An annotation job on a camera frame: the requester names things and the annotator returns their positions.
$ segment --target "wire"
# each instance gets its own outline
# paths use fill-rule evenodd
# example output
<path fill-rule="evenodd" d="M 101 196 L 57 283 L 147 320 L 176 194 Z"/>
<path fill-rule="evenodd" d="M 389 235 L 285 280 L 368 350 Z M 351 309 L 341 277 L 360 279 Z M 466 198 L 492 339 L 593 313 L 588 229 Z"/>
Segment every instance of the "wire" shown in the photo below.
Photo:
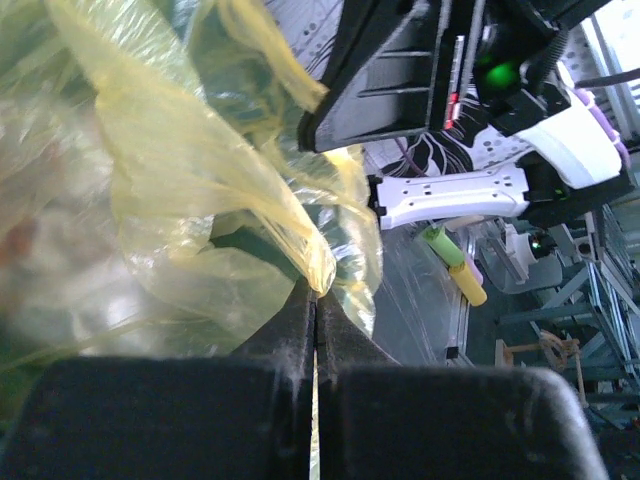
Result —
<path fill-rule="evenodd" d="M 421 177 L 426 177 L 427 175 L 420 167 L 418 167 L 418 165 L 416 165 L 416 163 L 411 158 L 411 155 L 409 155 L 407 149 L 404 148 L 404 145 L 402 145 L 402 142 L 397 138 L 394 138 L 394 140 L 396 141 L 396 145 L 398 145 L 398 148 L 402 152 L 402 156 L 404 157 L 405 162 L 407 162 L 407 164 L 411 167 L 411 170 L 413 170 L 417 175 Z"/>
<path fill-rule="evenodd" d="M 640 68 L 629 70 L 628 72 L 616 73 L 606 77 L 589 78 L 576 82 L 576 88 L 604 88 L 620 83 L 631 82 L 640 78 Z"/>

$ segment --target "white plastic casing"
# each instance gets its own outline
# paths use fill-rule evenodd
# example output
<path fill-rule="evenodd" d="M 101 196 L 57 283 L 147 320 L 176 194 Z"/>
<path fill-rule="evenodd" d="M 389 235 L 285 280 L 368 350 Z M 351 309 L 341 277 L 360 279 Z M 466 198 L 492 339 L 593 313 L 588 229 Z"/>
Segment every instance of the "white plastic casing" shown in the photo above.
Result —
<path fill-rule="evenodd" d="M 571 107 L 517 136 L 533 146 L 574 189 L 617 177 L 622 168 L 618 151 L 587 107 L 573 93 L 569 95 Z"/>
<path fill-rule="evenodd" d="M 387 209 L 380 228 L 469 215 L 517 217 L 529 206 L 528 190 L 515 163 L 442 177 L 384 177 L 377 186 L 378 204 Z"/>

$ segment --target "yellow plastic bag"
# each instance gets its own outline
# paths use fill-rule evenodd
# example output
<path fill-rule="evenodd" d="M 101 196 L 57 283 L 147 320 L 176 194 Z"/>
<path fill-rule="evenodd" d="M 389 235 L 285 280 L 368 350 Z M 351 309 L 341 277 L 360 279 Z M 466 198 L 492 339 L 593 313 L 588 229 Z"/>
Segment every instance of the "yellow plastic bag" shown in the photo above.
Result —
<path fill-rule="evenodd" d="M 0 200 L 19 206 L 4 233 L 35 218 L 62 225 L 74 254 L 99 245 L 86 266 L 45 262 L 25 280 L 29 298 L 6 311 L 28 346 L 0 348 L 0 374 L 75 352 L 228 352 L 301 276 L 371 333 L 381 246 L 359 151 L 297 150 L 324 87 L 260 1 L 192 2 L 180 37 L 170 17 L 185 2 L 157 3 L 0 4 L 0 125 L 19 138 L 0 158 Z"/>

